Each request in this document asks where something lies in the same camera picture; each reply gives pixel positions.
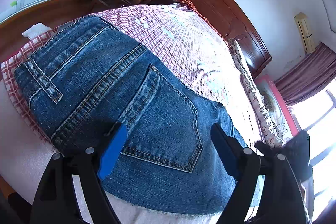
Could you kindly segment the blue denim jeans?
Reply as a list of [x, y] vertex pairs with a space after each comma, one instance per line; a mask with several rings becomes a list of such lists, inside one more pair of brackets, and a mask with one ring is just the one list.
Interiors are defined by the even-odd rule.
[[165, 213], [215, 214], [236, 182], [211, 126], [243, 142], [225, 107], [193, 92], [143, 44], [104, 19], [80, 18], [15, 70], [39, 127], [63, 154], [95, 147], [124, 124], [110, 194]]

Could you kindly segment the floral patterned quilt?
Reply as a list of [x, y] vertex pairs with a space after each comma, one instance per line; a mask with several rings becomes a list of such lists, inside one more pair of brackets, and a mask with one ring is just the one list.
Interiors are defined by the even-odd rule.
[[287, 140], [283, 137], [282, 131], [278, 128], [266, 107], [264, 97], [253, 80], [242, 49], [236, 39], [229, 39], [227, 43], [230, 46], [234, 64], [241, 74], [243, 88], [255, 111], [263, 141], [271, 147], [284, 146]]

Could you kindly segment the purple curtain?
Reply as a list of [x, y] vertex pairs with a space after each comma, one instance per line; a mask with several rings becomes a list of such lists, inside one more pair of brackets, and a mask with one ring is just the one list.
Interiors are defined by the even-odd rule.
[[286, 105], [303, 102], [335, 79], [335, 52], [324, 43], [274, 83]]

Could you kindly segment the pink checked bed sheet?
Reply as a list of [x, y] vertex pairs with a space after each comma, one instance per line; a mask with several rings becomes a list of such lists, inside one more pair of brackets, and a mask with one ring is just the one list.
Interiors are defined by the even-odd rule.
[[[229, 47], [195, 12], [185, 6], [135, 5], [107, 10], [95, 15], [112, 24], [123, 34], [143, 44], [153, 55], [193, 92], [221, 103], [243, 138], [243, 147], [253, 148], [263, 141], [259, 122], [243, 88], [241, 74], [234, 64]], [[15, 80], [14, 73], [36, 50], [76, 18], [60, 26], [55, 34], [39, 46], [30, 43], [12, 60], [2, 63], [7, 94], [13, 106], [34, 134], [56, 151], [35, 117]]]

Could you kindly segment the dark wooden headboard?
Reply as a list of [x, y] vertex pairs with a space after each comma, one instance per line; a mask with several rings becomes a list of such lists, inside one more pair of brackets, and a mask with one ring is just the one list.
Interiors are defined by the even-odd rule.
[[226, 39], [236, 39], [253, 78], [272, 61], [261, 36], [234, 0], [188, 0]]

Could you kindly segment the orange fringed cloth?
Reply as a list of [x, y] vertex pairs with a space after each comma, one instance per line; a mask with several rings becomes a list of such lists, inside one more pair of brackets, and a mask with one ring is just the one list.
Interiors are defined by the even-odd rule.
[[193, 4], [192, 1], [190, 0], [178, 0], [178, 2], [181, 4], [181, 5], [184, 5], [184, 6], [187, 6], [187, 8], [189, 10], [192, 10], [193, 12], [195, 12], [198, 16], [200, 16], [209, 26], [211, 29], [213, 29], [219, 36], [220, 38], [225, 42], [225, 44], [228, 46], [228, 43], [226, 41], [226, 39], [224, 38], [224, 36], [217, 31], [217, 29], [209, 22], [209, 20], [203, 16], [198, 10], [197, 8], [195, 7], [195, 5]]

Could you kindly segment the window with frame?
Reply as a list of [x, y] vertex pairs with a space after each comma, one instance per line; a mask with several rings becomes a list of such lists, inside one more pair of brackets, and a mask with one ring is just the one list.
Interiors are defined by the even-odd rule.
[[335, 84], [290, 107], [299, 129], [310, 137], [313, 175], [307, 186], [307, 202], [316, 220], [335, 201]]

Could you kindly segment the pink cartoon bed rail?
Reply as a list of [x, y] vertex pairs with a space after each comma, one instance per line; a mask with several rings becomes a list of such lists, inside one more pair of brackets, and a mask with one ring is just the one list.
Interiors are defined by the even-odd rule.
[[285, 104], [276, 85], [268, 75], [259, 76], [256, 79], [256, 85], [260, 93], [264, 96], [265, 105], [269, 114], [282, 133], [282, 138], [289, 141], [299, 133], [294, 119]]

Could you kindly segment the wall air conditioner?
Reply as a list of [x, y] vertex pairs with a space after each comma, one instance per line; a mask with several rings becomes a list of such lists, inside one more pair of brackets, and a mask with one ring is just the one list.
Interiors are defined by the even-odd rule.
[[300, 12], [294, 17], [294, 21], [302, 40], [303, 49], [306, 53], [313, 53], [315, 51], [315, 43], [307, 16]]

